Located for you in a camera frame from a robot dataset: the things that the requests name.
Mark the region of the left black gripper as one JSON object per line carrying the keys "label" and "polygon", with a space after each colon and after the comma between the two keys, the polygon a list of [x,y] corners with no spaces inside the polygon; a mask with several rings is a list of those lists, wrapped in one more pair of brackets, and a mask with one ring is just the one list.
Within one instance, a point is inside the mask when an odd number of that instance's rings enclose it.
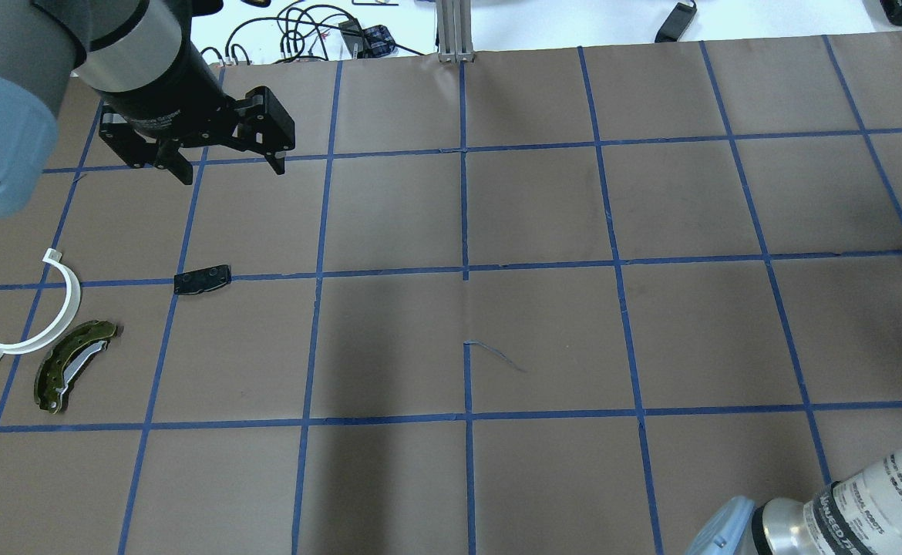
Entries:
{"label": "left black gripper", "polygon": [[137,90],[101,92],[98,134],[130,167],[165,170],[193,186],[183,148],[225,146],[263,156],[285,175],[297,144],[296,125],[274,91],[257,86],[242,99],[226,94],[204,57],[184,45],[161,77]]}

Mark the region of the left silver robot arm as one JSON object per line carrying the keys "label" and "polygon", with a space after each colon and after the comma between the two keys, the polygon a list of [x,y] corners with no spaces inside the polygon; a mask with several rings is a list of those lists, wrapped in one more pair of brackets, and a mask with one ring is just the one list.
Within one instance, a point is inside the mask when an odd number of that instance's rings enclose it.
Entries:
{"label": "left silver robot arm", "polygon": [[193,183],[183,148],[263,156],[275,173],[295,123],[268,87],[223,91],[191,41],[221,1],[0,1],[0,218],[21,210],[59,140],[71,75],[103,100],[96,133],[127,166]]}

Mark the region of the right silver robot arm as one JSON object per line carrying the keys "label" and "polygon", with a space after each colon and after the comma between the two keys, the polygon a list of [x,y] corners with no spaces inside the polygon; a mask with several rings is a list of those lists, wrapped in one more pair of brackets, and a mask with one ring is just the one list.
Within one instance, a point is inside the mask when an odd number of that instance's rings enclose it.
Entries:
{"label": "right silver robot arm", "polygon": [[734,496],[702,527],[690,554],[902,554],[902,449],[810,501]]}

